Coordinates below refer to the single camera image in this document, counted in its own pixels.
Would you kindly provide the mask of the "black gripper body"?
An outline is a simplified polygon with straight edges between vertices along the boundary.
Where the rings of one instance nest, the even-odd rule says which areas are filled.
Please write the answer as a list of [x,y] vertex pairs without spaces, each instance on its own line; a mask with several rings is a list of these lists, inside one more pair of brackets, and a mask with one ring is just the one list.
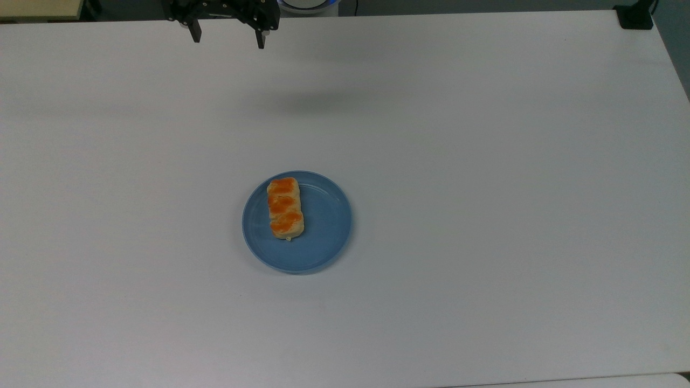
[[276,1],[164,1],[163,13],[188,29],[207,16],[229,17],[261,31],[278,29],[280,20]]

